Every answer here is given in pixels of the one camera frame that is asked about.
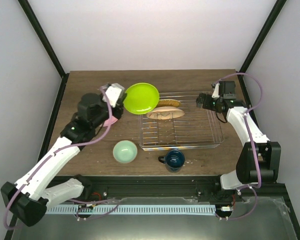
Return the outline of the plain pink plate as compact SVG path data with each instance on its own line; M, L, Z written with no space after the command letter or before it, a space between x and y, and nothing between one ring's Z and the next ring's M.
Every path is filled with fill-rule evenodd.
M103 127L108 127L116 123L118 119L115 116L112 116L111 118L108 118L104 123Z

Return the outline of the lime green plate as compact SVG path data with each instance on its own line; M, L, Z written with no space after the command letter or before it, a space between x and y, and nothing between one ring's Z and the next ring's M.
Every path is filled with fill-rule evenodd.
M131 85L126 91L123 101L125 109L135 115L143 115L151 112L160 100L158 89L147 82L139 82Z

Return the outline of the chrome wire dish rack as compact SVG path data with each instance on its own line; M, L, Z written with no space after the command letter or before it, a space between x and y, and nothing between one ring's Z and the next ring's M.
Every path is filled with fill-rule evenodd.
M160 99L180 102L185 115L157 120L138 117L139 145L144 151L215 148L224 141L221 122L213 111L198 108L196 98L201 91L161 92Z

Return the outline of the pink plate with bird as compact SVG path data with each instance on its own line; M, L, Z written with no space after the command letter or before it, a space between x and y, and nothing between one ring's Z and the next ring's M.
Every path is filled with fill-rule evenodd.
M180 118L185 115L185 112L178 107L163 106L157 107L154 110L148 112L146 117L153 120L170 120Z

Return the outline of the woven bamboo-pattern plate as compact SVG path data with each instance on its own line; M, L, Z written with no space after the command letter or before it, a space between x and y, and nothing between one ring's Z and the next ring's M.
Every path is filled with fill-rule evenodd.
M157 104L157 108L160 107L175 107L178 108L181 105L181 102L175 99L161 99Z

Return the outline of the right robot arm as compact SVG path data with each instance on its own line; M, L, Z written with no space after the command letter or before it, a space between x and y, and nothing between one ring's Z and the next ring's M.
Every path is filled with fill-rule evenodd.
M215 200L226 200L230 196L230 190L241 190L245 186L260 188L262 183L277 181L281 146L276 141L270 141L261 132L242 100L213 98L211 94L200 93L196 105L222 114L225 122L232 125L242 144L235 170L221 175L220 184L212 188Z

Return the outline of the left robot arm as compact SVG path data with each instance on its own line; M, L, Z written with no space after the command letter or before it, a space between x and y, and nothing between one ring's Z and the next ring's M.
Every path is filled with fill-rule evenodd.
M6 212L13 213L28 227L36 225L47 210L66 201L87 204L92 196L92 184L82 175L49 187L60 170L86 146L101 141L110 131L98 135L112 117L120 119L127 94L87 93L81 97L77 112L61 131L51 149L37 164L15 183L6 182L0 189Z

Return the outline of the mint green bowl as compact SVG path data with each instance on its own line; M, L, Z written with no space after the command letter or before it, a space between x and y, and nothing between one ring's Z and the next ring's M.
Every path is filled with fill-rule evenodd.
M122 164L128 164L135 160L138 148L135 143L129 140L119 141L113 148L114 159Z

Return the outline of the dark blue mug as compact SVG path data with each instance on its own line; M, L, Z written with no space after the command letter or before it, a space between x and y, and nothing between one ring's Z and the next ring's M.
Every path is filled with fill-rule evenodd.
M166 169L172 173L180 171L185 160L185 155L177 149L170 150L166 155L158 157L158 161L164 164Z

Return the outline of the light blue slotted strip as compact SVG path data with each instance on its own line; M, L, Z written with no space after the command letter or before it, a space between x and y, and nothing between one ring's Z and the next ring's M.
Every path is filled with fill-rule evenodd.
M79 210L78 205L60 204L49 209L47 214L74 215L103 215L110 212L114 215L207 215L213 216L216 212L214 205L98 205L93 208Z

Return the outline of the metal front panel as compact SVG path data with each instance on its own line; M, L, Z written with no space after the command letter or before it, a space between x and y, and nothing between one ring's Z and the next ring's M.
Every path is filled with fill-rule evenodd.
M209 215L117 215L76 220L70 214L47 214L33 227L17 229L13 240L300 240L292 209L280 198L259 197L253 212L241 219Z

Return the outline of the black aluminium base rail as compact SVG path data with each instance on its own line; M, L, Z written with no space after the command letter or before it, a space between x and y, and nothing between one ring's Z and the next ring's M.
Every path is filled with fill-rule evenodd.
M83 176L78 200L116 198L186 198L200 202L229 203L237 190L222 190L217 176Z

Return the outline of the right black frame post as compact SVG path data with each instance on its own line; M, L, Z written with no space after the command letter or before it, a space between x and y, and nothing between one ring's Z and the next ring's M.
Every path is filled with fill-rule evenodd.
M240 72L246 73L251 63L253 62L255 56L260 50L264 40L266 39L268 33L270 32L272 26L280 15L282 9L284 8L287 0L276 0L270 13L268 14L261 30L259 31L250 51L248 52L241 68Z

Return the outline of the black frame post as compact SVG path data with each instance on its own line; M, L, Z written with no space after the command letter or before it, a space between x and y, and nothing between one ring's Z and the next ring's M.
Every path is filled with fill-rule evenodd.
M64 68L62 67L44 29L42 28L33 8L31 7L28 0L18 0L23 12L25 13L28 21L30 22L32 28L34 29L37 37L39 38L42 46L44 47L46 53L48 54L52 64L54 65L59 76L63 79L67 75Z
M264 40L266 39L268 33L270 32L272 26L280 15L282 9L284 8L287 0L276 0L270 13L268 14L261 30L259 31L250 51L248 52L241 68L240 72L246 73L251 63L253 62L255 56L260 50Z

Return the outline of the left black frame post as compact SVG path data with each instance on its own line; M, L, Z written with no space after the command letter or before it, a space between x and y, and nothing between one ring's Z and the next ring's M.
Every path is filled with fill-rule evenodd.
M42 28L33 8L31 7L28 0L18 0L23 12L25 13L28 21L30 22L32 28L34 29L37 37L39 38L42 46L44 47L46 53L48 54L52 64L54 65L59 76L63 79L67 75L64 68L62 67L44 29Z

